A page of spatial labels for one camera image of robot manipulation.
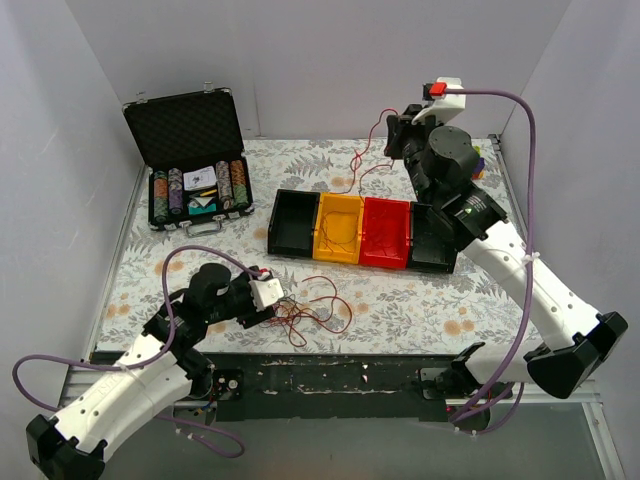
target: red tray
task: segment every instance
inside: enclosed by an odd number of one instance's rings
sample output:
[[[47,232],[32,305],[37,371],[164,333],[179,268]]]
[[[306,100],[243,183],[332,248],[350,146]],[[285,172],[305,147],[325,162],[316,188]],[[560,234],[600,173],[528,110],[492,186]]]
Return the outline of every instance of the red tray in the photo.
[[[410,213],[409,202],[365,198],[361,265],[406,268],[411,240]]]

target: white wall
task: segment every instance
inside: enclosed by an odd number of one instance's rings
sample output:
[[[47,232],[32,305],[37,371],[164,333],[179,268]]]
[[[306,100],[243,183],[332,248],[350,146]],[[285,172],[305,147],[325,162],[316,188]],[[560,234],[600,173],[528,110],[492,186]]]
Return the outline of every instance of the white wall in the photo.
[[[521,92],[569,0],[67,3],[121,101],[213,78],[233,88],[247,137],[349,138],[439,75]],[[460,126],[502,131],[509,102],[474,104]]]
[[[122,103],[231,87],[243,135],[258,134],[253,74],[234,0],[67,0]]]
[[[629,479],[640,478],[640,4],[573,0],[524,96],[539,125],[536,247],[560,278],[629,331],[596,373]],[[504,150],[525,205],[527,126]]]
[[[10,368],[33,352],[79,358],[139,157],[119,102],[63,0],[0,0],[0,469],[35,478],[25,427],[39,412]],[[25,366],[58,399],[64,368]]]

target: tabletop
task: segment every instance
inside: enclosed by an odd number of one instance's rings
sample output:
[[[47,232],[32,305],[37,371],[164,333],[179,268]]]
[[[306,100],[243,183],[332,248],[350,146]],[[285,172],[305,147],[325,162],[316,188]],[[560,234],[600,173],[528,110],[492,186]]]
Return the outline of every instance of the tabletop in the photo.
[[[353,311],[352,323],[339,335],[321,328],[312,319],[302,320],[296,328],[304,337],[303,347],[292,345],[282,326],[261,325],[244,330],[235,322],[223,322],[211,326],[207,337],[198,344],[198,350],[203,352],[450,354],[476,341],[509,344],[518,329],[521,309],[462,254],[450,275],[267,255],[267,230],[276,190],[346,191],[353,178],[349,164],[354,149],[360,151],[365,144],[363,140],[246,141],[255,213],[225,222],[220,233],[195,239],[188,238],[182,230],[149,229],[145,182],[103,312],[96,351],[122,351],[129,347],[162,303],[160,275],[166,255],[191,244],[217,248],[245,265],[271,268],[287,293],[306,305],[331,293],[332,288],[322,280],[304,280],[317,275],[329,277]],[[384,139],[372,141],[360,172],[388,162],[382,154],[384,145]],[[480,147],[486,163],[485,176],[477,184],[517,225],[505,172],[491,141],[474,140],[474,145]],[[353,193],[357,195],[357,185]],[[393,169],[374,170],[362,180],[362,195],[410,201],[412,194],[409,177],[400,163]],[[203,252],[178,254],[169,266],[170,290],[186,287],[198,268],[210,261],[220,259]],[[349,316],[346,306],[338,305],[336,302],[337,312],[327,324],[333,330],[340,330]],[[326,318],[330,301],[315,302],[313,308]],[[303,343],[295,334],[292,338],[297,344]],[[537,338],[534,329],[529,329],[528,338]]]

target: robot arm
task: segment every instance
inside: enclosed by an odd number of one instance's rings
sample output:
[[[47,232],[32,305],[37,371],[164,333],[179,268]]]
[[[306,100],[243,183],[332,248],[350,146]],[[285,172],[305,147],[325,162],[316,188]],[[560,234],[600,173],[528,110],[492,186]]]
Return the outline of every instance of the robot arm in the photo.
[[[175,337],[162,357],[144,368],[128,368],[154,357],[166,344],[165,306],[116,362],[120,371],[106,372],[51,418],[34,418],[27,426],[29,454],[47,478],[98,478],[105,462],[146,422],[182,398],[208,395],[214,366],[193,347],[209,325],[236,318],[250,328],[274,316],[272,306],[284,293],[268,271],[260,272],[257,279],[242,273],[231,280],[223,265],[203,265],[183,301],[172,303]]]
[[[530,320],[542,344],[524,342],[499,380],[534,382],[547,393],[567,398],[603,361],[627,329],[616,312],[601,315],[571,291],[540,259],[527,258],[524,242],[504,210],[472,182],[479,156],[471,137],[445,125],[465,108],[459,79],[438,78],[424,86],[425,107],[409,105],[402,115],[387,117],[385,155],[402,159],[419,202],[430,205],[429,225],[444,243],[452,244],[482,267],[521,307],[527,262],[533,262]],[[435,379],[442,391],[470,394],[486,383],[509,347],[474,344]]]

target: cable tie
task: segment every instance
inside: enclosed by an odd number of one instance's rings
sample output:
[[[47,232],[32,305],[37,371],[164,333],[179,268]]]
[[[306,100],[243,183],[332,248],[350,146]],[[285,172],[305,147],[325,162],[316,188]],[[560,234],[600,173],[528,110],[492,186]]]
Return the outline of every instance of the cable tie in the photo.
[[[124,363],[116,363],[116,366],[118,368],[120,368],[120,371],[122,373],[126,373],[127,375],[129,375],[131,378],[133,378],[137,383],[139,383],[140,385],[142,385],[142,388],[144,389],[146,387],[146,385],[144,384],[144,382],[142,380],[140,380],[135,373],[133,373],[133,371],[129,368],[128,365],[125,365]]]
[[[527,263],[533,262],[540,258],[540,252],[533,252],[531,255],[525,255],[522,257],[522,264],[526,265]]]

